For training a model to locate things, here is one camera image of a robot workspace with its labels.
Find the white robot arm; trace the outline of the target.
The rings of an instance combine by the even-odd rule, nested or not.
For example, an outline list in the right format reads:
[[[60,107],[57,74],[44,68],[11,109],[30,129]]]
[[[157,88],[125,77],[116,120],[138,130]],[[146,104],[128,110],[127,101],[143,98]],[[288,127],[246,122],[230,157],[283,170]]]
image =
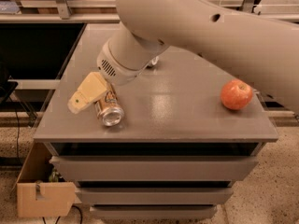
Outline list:
[[[68,101],[73,113],[137,77],[168,47],[186,49],[299,113],[299,26],[206,0],[116,0],[120,28]]]

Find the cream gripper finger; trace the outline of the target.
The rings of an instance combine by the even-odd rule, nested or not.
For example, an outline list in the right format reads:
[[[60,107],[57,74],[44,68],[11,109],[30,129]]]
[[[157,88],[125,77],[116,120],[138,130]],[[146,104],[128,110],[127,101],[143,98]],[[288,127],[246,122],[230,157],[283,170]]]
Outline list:
[[[80,83],[69,99],[69,110],[77,114],[98,101],[107,93],[107,82],[98,72],[91,72]]]

